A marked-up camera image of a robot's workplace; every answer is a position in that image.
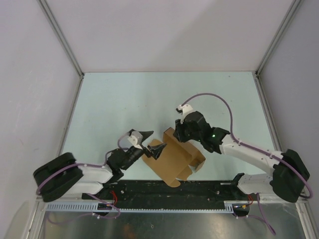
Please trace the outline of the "brown cardboard box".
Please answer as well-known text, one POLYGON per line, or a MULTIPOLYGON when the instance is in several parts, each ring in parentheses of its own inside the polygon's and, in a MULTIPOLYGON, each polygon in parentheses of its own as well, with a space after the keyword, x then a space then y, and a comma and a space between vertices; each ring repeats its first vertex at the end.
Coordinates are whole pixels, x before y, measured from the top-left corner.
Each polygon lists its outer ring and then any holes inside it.
POLYGON ((180 186, 180 181, 199 171, 205 163, 205 156, 190 142, 181 143, 174 136, 174 129, 168 128, 162 141, 154 139, 149 146, 166 143, 158 159, 142 156, 144 163, 168 186, 180 186))

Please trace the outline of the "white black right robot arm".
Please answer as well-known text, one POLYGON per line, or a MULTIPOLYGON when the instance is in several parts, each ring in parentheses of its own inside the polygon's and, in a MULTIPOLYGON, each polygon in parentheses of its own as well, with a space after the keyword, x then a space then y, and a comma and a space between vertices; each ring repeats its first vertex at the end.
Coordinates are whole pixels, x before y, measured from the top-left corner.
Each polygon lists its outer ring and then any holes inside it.
POLYGON ((235 157, 263 171, 256 175, 237 174, 230 187, 234 199, 241 200, 248 194, 274 193, 295 203, 301 196, 310 174, 295 151, 258 149, 233 139, 225 129, 211 127, 198 111, 178 110, 178 113, 181 117, 175 121, 173 136, 179 142, 197 141, 210 153, 235 157))

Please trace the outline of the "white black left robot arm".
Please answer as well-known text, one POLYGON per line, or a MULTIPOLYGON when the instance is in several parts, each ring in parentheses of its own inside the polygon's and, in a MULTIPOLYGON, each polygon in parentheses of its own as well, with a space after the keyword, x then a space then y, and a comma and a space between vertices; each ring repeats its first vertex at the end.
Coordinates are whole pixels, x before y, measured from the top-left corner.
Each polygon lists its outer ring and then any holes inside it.
POLYGON ((153 134, 152 131, 125 133, 131 144, 110 150, 105 155, 102 165, 80 163, 71 152, 66 152, 36 169, 33 177, 37 184, 36 194, 44 202, 53 202, 64 195, 91 194, 99 199, 109 196, 110 186, 118 182, 124 171, 131 167, 142 156, 157 160, 166 143, 144 146, 143 142, 153 134))

